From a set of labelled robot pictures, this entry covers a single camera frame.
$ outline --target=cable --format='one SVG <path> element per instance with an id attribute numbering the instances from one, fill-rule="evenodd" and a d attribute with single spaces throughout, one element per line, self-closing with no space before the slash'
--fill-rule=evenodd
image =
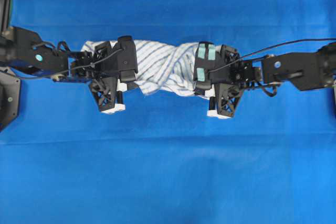
<path id="1" fill-rule="evenodd" d="M 67 44 L 65 41 L 60 41 L 60 42 L 57 44 L 57 50 L 58 50 L 58 51 L 62 50 L 62 49 L 61 49 L 61 46 L 64 47 L 65 51 L 70 51 L 69 46 L 68 46 L 68 44 Z"/>
<path id="2" fill-rule="evenodd" d="M 266 48 L 263 48 L 261 50 L 258 50 L 258 51 L 255 51 L 255 52 L 252 52 L 250 54 L 247 54 L 247 55 L 244 55 L 242 57 L 240 57 L 239 59 L 237 60 L 234 60 L 232 62 L 230 62 L 229 64 L 226 64 L 224 66 L 221 66 L 219 68 L 215 68 L 213 70 L 209 70 L 208 73 L 212 73 L 212 72 L 216 72 L 216 71 L 219 71 L 223 68 L 226 68 L 234 63 L 237 63 L 239 62 L 240 60 L 246 58 L 246 57 L 249 57 L 249 56 L 252 56 L 252 55 L 256 55 L 260 52 L 264 52 L 264 51 L 267 51 L 269 49 L 273 49 L 273 48 L 276 48 L 276 47 L 280 47 L 280 46 L 284 46 L 284 45 L 288 45 L 288 44 L 294 44 L 294 43 L 298 43 L 298 42 L 303 42 L 303 41 L 328 41 L 328 40 L 336 40 L 336 38 L 325 38 L 325 39 L 298 39 L 298 40 L 292 40 L 292 41 L 288 41 L 288 42 L 283 42 L 283 43 L 280 43 L 280 44 L 276 44 L 274 46 L 270 46 L 270 47 L 266 47 Z"/>
<path id="3" fill-rule="evenodd" d="M 98 64 L 98 63 L 101 63 L 109 58 L 111 58 L 113 55 L 115 55 L 117 52 L 120 52 L 120 51 L 123 51 L 124 49 L 123 48 L 120 48 L 116 51 L 114 51 L 113 53 L 111 53 L 110 55 L 108 55 L 107 57 L 101 59 L 101 60 L 98 60 L 98 61 L 95 61 L 95 62 L 92 62 L 91 64 L 88 64 L 88 65 L 84 65 L 84 66 L 77 66 L 77 67 L 74 67 L 74 68 L 70 68 L 70 69 L 67 69 L 67 70 L 64 70 L 64 71 L 61 71 L 61 72 L 57 72 L 57 73 L 52 73 L 52 74 L 47 74 L 45 76 L 38 76 L 38 77 L 22 77 L 22 76 L 16 76 L 14 74 L 11 74 L 11 73 L 7 73 L 5 71 L 2 71 L 0 70 L 1 73 L 4 73 L 8 76 L 11 76 L 11 77 L 15 77 L 17 79 L 20 79 L 20 80 L 37 80 L 37 79 L 43 79 L 43 78 L 49 78 L 51 76 L 54 76 L 54 75 L 59 75 L 59 74 L 62 74 L 62 73 L 66 73 L 66 72 L 69 72 L 69 71 L 72 71 L 72 70 L 76 70 L 76 69 L 79 69 L 79 68 L 88 68 L 88 67 L 93 67 L 95 64 Z"/>
<path id="4" fill-rule="evenodd" d="M 50 42 L 47 42 L 47 41 L 42 41 L 41 43 L 34 44 L 34 45 L 32 45 L 32 48 L 41 47 L 41 46 L 45 46 L 45 45 L 49 45 L 54 49 L 56 48 L 53 43 L 50 43 Z"/>

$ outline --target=blue backdrop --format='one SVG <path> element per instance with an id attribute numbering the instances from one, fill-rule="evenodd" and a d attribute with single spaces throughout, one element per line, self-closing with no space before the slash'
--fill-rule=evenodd
<path id="1" fill-rule="evenodd" d="M 14 0 L 12 24 L 43 40 L 208 40 L 242 54 L 336 37 L 336 0 Z M 270 53 L 316 51 L 324 43 Z M 24 81 L 0 134 L 0 223 L 333 223 L 331 90 L 246 92 L 231 120 L 168 92 L 103 115 L 85 84 Z"/>

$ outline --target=blue circular marker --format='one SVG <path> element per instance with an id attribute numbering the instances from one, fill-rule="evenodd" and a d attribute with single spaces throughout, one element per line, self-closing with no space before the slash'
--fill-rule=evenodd
<path id="1" fill-rule="evenodd" d="M 280 68 L 281 67 L 281 62 L 280 61 L 275 62 L 274 67 L 275 68 Z"/>
<path id="2" fill-rule="evenodd" d="M 35 58 L 38 60 L 38 61 L 43 61 L 43 57 L 41 55 L 35 55 Z"/>

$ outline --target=green tape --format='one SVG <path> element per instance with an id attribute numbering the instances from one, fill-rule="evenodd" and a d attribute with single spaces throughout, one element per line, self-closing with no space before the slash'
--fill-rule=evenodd
<path id="1" fill-rule="evenodd" d="M 208 60 L 215 60 L 216 59 L 216 47 L 215 45 L 209 45 L 209 55 Z"/>
<path id="2" fill-rule="evenodd" d="M 197 57 L 204 59 L 205 58 L 205 44 L 200 44 L 198 46 L 198 54 Z"/>
<path id="3" fill-rule="evenodd" d="M 197 68 L 197 79 L 198 81 L 205 81 L 204 68 Z"/>

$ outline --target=striped cloth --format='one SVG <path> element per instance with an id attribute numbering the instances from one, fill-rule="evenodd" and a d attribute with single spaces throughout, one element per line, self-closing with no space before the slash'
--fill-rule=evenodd
<path id="1" fill-rule="evenodd" d="M 82 51 L 94 51 L 102 43 L 87 41 Z M 113 47 L 116 41 L 110 41 Z M 194 64 L 198 43 L 178 47 L 148 40 L 135 40 L 138 70 L 136 84 L 145 95 L 166 90 L 186 97 L 194 95 Z"/>

